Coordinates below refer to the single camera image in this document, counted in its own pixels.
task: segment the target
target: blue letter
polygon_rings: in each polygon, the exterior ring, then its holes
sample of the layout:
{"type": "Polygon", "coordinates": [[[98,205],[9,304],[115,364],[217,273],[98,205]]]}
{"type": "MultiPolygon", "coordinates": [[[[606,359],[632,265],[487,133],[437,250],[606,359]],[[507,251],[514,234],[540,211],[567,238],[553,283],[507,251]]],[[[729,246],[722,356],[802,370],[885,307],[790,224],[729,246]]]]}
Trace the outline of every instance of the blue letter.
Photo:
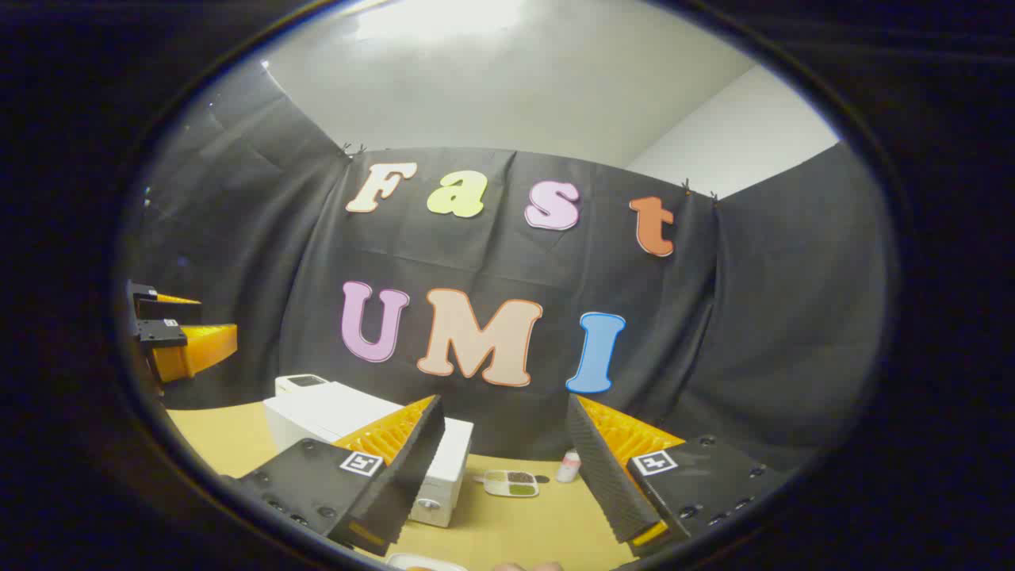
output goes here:
{"type": "Polygon", "coordinates": [[[627,324],[623,317],[610,313],[590,312],[579,322],[585,330],[585,347],[578,373],[567,379],[567,390],[571,392],[603,392],[613,383],[606,376],[613,357],[613,344],[627,324]]]}

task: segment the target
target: pink letter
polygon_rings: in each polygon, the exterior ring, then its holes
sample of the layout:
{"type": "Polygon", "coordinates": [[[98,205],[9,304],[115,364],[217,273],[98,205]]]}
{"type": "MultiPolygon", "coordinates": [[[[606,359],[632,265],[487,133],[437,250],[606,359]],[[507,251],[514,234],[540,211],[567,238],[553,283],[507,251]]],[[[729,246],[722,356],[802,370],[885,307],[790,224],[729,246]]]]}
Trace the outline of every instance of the pink letter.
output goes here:
{"type": "Polygon", "coordinates": [[[572,204],[581,196],[574,185],[543,181],[529,191],[532,205],[525,207],[525,221],[533,227],[567,229],[578,223],[578,208],[572,204]]]}
{"type": "Polygon", "coordinates": [[[370,298],[369,285],[361,281],[346,281],[342,285],[345,292],[345,307],[342,309],[342,342],[356,357],[371,363],[381,363],[395,355],[398,340],[398,318],[402,308],[409,305],[409,296],[398,290],[382,290],[384,320],[381,323],[381,339],[370,344],[363,339],[363,306],[370,298]]]}

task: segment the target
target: hand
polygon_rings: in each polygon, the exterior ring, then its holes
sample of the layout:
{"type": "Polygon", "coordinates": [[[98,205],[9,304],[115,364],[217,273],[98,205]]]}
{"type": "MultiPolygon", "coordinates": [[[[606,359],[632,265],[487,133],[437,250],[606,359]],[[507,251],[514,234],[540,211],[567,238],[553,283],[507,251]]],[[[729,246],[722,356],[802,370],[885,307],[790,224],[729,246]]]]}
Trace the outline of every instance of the hand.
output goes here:
{"type": "MultiPolygon", "coordinates": [[[[493,568],[492,571],[525,571],[517,563],[501,563],[493,568]]],[[[540,563],[539,565],[532,568],[532,571],[564,571],[563,567],[557,562],[552,563],[540,563]]]]}

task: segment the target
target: foam letter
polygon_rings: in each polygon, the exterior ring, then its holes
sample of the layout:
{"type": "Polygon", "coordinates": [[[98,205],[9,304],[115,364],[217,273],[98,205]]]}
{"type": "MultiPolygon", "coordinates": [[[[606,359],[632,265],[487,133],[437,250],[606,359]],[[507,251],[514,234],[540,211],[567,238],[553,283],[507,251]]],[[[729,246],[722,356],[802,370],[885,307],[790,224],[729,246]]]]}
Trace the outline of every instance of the foam letter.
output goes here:
{"type": "Polygon", "coordinates": [[[433,329],[426,357],[416,363],[420,371],[442,377],[451,375],[455,367],[448,361],[448,350],[454,347],[465,378],[472,378],[486,356],[493,352],[490,366],[483,371],[486,382],[513,387],[529,384],[530,376],[525,370],[529,337],[532,327],[543,315],[542,306],[525,300],[507,300],[480,331],[465,293],[430,290],[426,301],[433,306],[433,329]]]}
{"type": "Polygon", "coordinates": [[[628,204],[637,212],[637,242],[642,249],[661,258],[673,253],[673,241],[663,239],[663,222],[673,223],[673,212],[663,208],[657,196],[631,200],[628,204]]]}
{"type": "Polygon", "coordinates": [[[409,305],[409,296],[398,290],[382,290],[381,301],[384,302],[384,317],[381,323],[381,339],[370,344],[363,339],[363,306],[370,298],[369,285],[360,281],[346,281],[342,285],[345,292],[345,307],[342,309],[342,342],[353,355],[369,361],[381,363],[388,361],[395,354],[395,342],[398,340],[398,319],[402,309],[409,305]]]}
{"type": "Polygon", "coordinates": [[[441,188],[430,193],[426,207],[431,212],[471,218],[483,209],[486,174],[475,170],[458,170],[441,179],[441,188]]]}
{"type": "Polygon", "coordinates": [[[525,207],[525,221],[533,227],[567,229],[578,223],[578,208],[572,204],[581,196],[574,185],[543,181],[529,191],[532,205],[525,207]]]}
{"type": "Polygon", "coordinates": [[[613,357],[613,345],[627,325],[623,317],[610,313],[590,312],[579,322],[585,330],[585,347],[578,373],[564,385],[571,392],[603,392],[613,386],[606,373],[613,357]]]}
{"type": "Polygon", "coordinates": [[[356,197],[345,205],[350,212],[373,212],[378,207],[377,196],[388,198],[395,192],[402,176],[411,179],[416,173],[415,162],[400,162],[397,164],[373,164],[366,182],[359,188],[356,197]]]}

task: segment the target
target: ceiling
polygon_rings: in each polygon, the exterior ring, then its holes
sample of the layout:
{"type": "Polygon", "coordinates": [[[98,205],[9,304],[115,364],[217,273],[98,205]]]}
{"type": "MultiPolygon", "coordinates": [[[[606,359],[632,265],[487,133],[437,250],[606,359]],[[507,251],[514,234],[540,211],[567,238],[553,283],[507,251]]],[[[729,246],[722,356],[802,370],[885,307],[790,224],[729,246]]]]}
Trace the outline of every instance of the ceiling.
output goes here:
{"type": "Polygon", "coordinates": [[[350,150],[511,148],[620,167],[752,66],[661,8],[603,0],[358,4],[262,59],[350,150]]]}

